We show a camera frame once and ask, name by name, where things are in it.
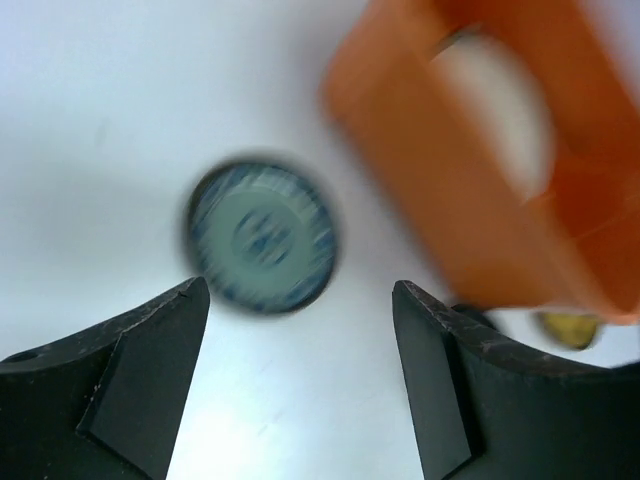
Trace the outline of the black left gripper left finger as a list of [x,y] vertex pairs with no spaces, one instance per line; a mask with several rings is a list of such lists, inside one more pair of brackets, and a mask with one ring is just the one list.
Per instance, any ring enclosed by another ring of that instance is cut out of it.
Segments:
[[2,360],[2,478],[166,478],[209,305],[191,278]]

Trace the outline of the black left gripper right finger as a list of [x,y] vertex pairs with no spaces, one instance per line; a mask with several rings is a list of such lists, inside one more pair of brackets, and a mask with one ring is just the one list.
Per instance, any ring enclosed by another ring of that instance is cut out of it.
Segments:
[[639,367],[601,368],[465,328],[410,281],[393,322],[427,479],[635,479]]

